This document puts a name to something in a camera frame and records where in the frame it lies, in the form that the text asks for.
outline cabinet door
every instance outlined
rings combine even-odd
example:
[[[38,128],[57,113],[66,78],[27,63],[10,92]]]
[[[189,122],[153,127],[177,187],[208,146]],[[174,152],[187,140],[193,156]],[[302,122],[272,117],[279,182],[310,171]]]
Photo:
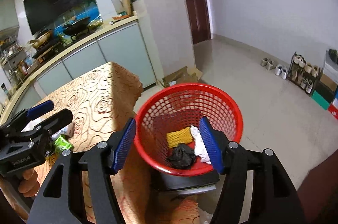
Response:
[[[23,98],[20,100],[18,106],[15,105],[15,113],[20,110],[29,109],[41,100],[41,97],[35,90],[34,86],[31,85],[28,90],[23,94]]]
[[[72,80],[62,62],[52,67],[37,81],[46,95],[69,83]]]
[[[63,62],[73,79],[106,63],[97,42],[79,49]]]
[[[104,57],[139,76],[143,87],[155,83],[155,76],[138,24],[99,39]]]

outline plastic bottle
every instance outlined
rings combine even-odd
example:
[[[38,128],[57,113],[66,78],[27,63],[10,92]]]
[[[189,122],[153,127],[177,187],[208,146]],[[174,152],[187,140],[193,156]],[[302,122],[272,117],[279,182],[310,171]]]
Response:
[[[112,3],[117,14],[120,14],[124,11],[124,8],[120,0],[112,0]]]

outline blue backsplash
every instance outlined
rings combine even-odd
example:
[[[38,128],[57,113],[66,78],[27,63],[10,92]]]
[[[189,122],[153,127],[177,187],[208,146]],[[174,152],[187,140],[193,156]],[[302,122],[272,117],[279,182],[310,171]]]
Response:
[[[54,37],[62,37],[62,39],[69,39],[70,36],[65,35],[63,33],[63,26],[65,24],[72,24],[74,21],[72,17],[76,17],[77,20],[90,17],[90,22],[94,20],[101,20],[101,14],[99,12],[99,8],[97,7],[96,0],[89,0],[84,2],[83,4],[73,7],[72,9],[68,10],[67,12],[60,15],[56,21],[45,27],[45,29],[54,29]]]

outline cardboard box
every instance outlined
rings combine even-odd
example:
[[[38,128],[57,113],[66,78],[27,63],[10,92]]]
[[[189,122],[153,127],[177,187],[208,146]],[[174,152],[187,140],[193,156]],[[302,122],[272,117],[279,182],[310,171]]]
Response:
[[[326,85],[327,87],[329,87],[333,92],[336,91],[338,85],[327,75],[325,75],[324,73],[322,74],[322,76],[320,77],[320,81]]]
[[[164,77],[162,80],[164,87],[167,88],[174,84],[197,83],[202,75],[203,72],[195,67],[183,67],[180,70]]]
[[[338,109],[334,105],[330,105],[327,109],[338,120]]]

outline wok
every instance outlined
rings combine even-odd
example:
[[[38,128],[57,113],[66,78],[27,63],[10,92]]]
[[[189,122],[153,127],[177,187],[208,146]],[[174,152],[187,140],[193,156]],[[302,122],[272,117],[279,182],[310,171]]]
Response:
[[[29,41],[29,43],[35,48],[38,49],[39,46],[44,44],[52,36],[53,31],[51,29],[46,29],[42,31],[35,40]]]
[[[64,25],[64,33],[68,36],[73,36],[80,33],[81,31],[87,29],[89,20],[90,17],[88,16],[72,23],[71,25]]]

